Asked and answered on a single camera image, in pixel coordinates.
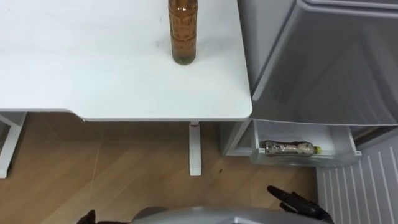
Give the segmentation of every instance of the ribbed plastic surface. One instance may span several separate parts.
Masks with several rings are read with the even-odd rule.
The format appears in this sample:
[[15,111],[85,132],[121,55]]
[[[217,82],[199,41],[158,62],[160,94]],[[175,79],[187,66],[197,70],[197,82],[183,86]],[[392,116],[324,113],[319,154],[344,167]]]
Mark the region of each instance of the ribbed plastic surface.
[[355,165],[318,168],[320,205],[337,224],[398,223],[398,136],[363,151]]

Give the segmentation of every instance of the refrigerator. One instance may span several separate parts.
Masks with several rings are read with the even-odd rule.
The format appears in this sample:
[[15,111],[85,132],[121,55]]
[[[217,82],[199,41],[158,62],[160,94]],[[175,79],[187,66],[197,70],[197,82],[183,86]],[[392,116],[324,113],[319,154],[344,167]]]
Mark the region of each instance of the refrigerator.
[[[315,166],[320,205],[336,223],[398,222],[398,1],[238,4],[253,111],[220,124],[221,153]],[[322,151],[269,157],[265,140],[308,141]]]

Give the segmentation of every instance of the bottle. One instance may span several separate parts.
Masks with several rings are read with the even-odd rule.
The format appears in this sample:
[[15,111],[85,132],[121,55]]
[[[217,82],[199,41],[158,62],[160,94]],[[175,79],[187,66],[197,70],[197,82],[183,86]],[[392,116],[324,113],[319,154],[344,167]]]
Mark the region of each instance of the bottle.
[[173,59],[188,65],[196,56],[198,0],[169,0]]
[[261,147],[266,150],[267,156],[303,156],[311,157],[319,154],[321,148],[309,142],[277,142],[264,141]]

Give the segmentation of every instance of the brown glass bottle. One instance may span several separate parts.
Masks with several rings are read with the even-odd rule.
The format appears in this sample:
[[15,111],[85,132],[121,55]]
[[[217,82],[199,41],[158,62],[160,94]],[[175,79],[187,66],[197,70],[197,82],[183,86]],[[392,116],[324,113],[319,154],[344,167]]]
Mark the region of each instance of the brown glass bottle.
[[169,0],[170,34],[175,62],[188,65],[195,59],[198,0]]

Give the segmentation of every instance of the bottle label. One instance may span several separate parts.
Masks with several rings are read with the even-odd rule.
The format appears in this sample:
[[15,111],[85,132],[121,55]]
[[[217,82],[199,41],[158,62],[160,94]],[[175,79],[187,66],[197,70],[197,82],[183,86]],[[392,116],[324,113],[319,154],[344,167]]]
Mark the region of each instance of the bottle label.
[[196,52],[197,6],[191,12],[175,12],[169,8],[173,54],[190,57]]

